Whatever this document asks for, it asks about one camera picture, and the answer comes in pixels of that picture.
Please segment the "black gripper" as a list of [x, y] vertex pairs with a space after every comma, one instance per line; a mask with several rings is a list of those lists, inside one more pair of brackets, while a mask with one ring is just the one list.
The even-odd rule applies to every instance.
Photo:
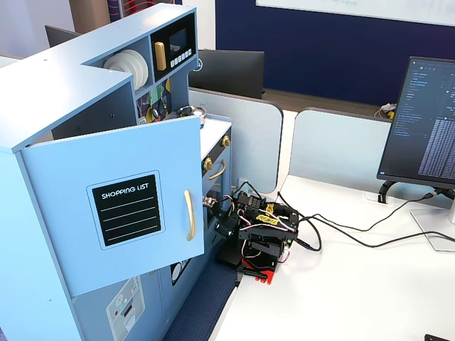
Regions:
[[[256, 217], [260, 210], [266, 207], [266, 200], [260, 199], [256, 195], [248, 195], [240, 192], [237, 196], [237, 208], [241, 210], [245, 217]], [[215, 224], [215, 231], [222, 237], [230, 237], [237, 229], [237, 222], [234, 216], [234, 205], [230, 205], [224, 210], [222, 205], [214, 205], [212, 214], [218, 220]]]

